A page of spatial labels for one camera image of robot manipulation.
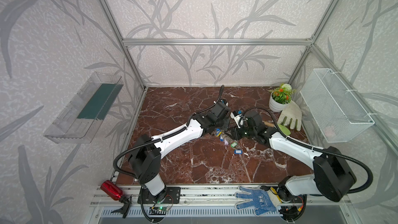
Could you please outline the steel key ring disc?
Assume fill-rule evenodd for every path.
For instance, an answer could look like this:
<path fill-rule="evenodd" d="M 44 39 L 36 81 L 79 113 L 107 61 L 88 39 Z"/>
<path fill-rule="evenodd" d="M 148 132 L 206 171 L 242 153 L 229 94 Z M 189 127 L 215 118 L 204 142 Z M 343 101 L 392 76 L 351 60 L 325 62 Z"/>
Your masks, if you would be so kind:
<path fill-rule="evenodd" d="M 233 149 L 237 148 L 237 142 L 235 140 L 231 139 L 221 129 L 217 128 L 214 132 L 214 136 L 217 137 L 220 142 L 224 143 L 225 146 L 229 146 Z"/>

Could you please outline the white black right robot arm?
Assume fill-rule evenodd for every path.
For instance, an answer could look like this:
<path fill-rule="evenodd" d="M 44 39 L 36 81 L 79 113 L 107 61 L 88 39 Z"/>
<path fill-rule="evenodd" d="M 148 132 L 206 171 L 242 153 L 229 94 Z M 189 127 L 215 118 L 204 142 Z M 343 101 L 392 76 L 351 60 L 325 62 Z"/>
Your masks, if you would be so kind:
<path fill-rule="evenodd" d="M 322 196 L 339 202 L 343 196 L 362 192 L 370 187 L 374 176 L 363 162 L 330 146 L 316 147 L 287 135 L 277 124 L 265 123 L 254 107 L 245 112 L 233 111 L 231 118 L 237 126 L 231 128 L 232 138 L 253 139 L 269 144 L 276 151 L 307 165 L 313 172 L 303 176 L 288 176 L 277 186 L 276 193 L 283 202 L 302 195 Z"/>

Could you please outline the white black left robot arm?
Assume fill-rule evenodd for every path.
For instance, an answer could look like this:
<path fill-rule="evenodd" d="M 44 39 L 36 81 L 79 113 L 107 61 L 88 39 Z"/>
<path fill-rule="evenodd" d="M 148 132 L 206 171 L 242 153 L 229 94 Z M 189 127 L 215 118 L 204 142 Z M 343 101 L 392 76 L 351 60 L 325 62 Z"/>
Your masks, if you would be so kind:
<path fill-rule="evenodd" d="M 154 197 L 166 194 L 160 176 L 161 160 L 187 142 L 221 129 L 228 121 L 230 108 L 225 99 L 216 102 L 208 112 L 193 114 L 187 123 L 163 134 L 142 135 L 134 146 L 120 153 L 113 161 L 115 171 L 138 180 Z"/>

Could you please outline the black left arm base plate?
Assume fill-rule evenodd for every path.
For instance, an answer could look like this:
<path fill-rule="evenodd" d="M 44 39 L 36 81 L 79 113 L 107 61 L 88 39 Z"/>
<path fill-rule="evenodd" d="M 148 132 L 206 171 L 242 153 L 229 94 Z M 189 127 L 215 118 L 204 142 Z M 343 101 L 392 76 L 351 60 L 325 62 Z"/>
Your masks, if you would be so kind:
<path fill-rule="evenodd" d="M 148 189 L 141 188 L 137 203 L 138 204 L 178 204 L 181 197 L 180 187 L 166 187 L 158 195 L 153 196 Z"/>

